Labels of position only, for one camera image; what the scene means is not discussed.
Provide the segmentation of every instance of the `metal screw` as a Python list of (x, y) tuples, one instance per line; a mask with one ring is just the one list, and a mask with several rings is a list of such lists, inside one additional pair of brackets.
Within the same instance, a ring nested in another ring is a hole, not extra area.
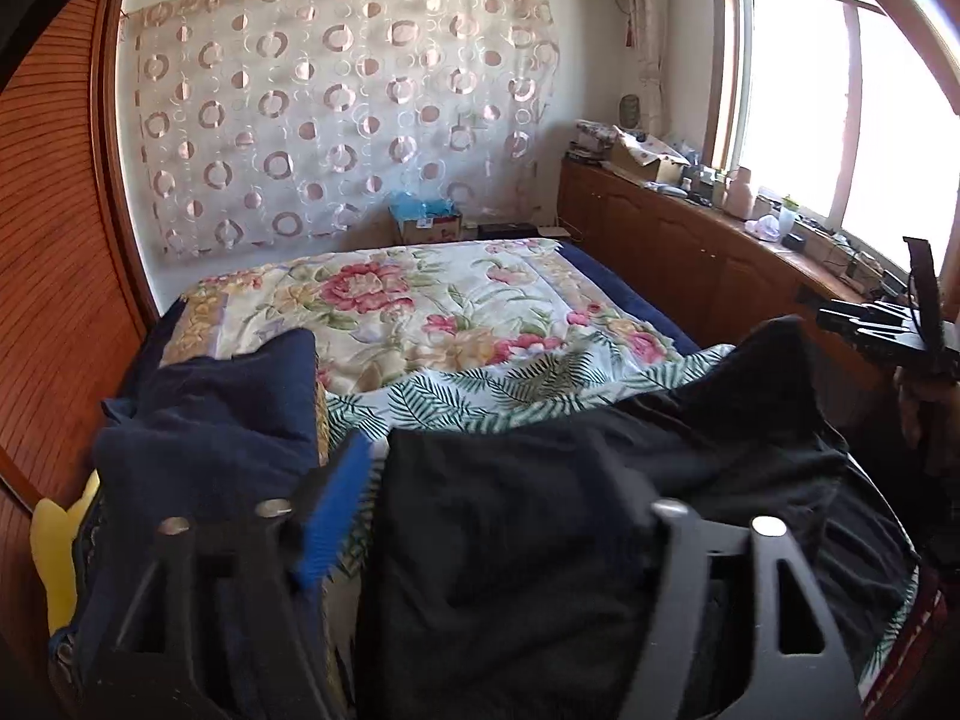
[(686, 517), (690, 511), (683, 501), (674, 498), (661, 498), (659, 501), (654, 501), (651, 508), (661, 517), (669, 517), (670, 519)]
[(188, 530), (190, 530), (190, 523), (186, 517), (167, 517), (160, 523), (160, 533), (165, 536), (176, 536)]
[(290, 514), (293, 511), (293, 506), (286, 498), (271, 498), (268, 501), (260, 501), (256, 505), (256, 515), (263, 519), (283, 517), (283, 514)]
[(750, 523), (760, 536), (785, 536), (786, 525), (777, 517), (754, 517)]

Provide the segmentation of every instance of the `wooden cabinet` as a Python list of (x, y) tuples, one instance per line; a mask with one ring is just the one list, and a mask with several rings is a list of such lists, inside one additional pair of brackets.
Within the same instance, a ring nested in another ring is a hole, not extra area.
[(589, 172), (573, 170), (565, 164), (560, 172), (560, 196), (557, 214), (560, 223), (573, 235), (573, 241), (590, 256), (603, 262), (603, 222), (606, 196), (597, 191), (597, 181)]
[(739, 343), (765, 319), (799, 314), (811, 341), (859, 386), (883, 381), (841, 338), (816, 328), (808, 300), (798, 302), (803, 290), (824, 301), (862, 298), (815, 263), (751, 238), (741, 221), (573, 162), (563, 163), (558, 211), (579, 247), (700, 346)]
[(661, 215), (648, 250), (651, 303), (691, 338), (702, 338), (719, 277), (716, 246), (704, 225)]
[(795, 290), (795, 280), (784, 278), (781, 269), (763, 269), (754, 259), (728, 255), (718, 268), (700, 333), (703, 343), (740, 343), (765, 319), (789, 314), (789, 295)]

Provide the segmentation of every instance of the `yellow cloth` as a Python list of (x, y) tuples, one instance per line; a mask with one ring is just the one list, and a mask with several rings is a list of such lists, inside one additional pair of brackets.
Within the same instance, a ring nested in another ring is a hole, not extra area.
[(67, 625), (77, 609), (77, 577), (71, 552), (80, 522), (100, 487), (94, 471), (86, 481), (83, 495), (64, 512), (49, 498), (34, 509), (30, 523), (30, 551), (40, 581), (47, 592), (47, 625), (51, 634)]

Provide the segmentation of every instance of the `window curtain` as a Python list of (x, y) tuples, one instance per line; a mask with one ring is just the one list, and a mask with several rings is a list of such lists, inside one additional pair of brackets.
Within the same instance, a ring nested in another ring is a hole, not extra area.
[(666, 46), (667, 0), (628, 0), (630, 35), (624, 94), (640, 98), (640, 128), (664, 135), (662, 65)]

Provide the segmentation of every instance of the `wooden wall panel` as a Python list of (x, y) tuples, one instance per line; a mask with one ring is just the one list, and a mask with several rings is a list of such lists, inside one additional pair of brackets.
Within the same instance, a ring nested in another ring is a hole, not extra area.
[[(93, 161), (106, 2), (70, 1), (0, 93), (0, 461), (61, 504), (89, 474), (99, 400), (115, 394), (143, 335)], [(0, 632), (37, 667), (45, 611), (29, 528), (0, 495)]]

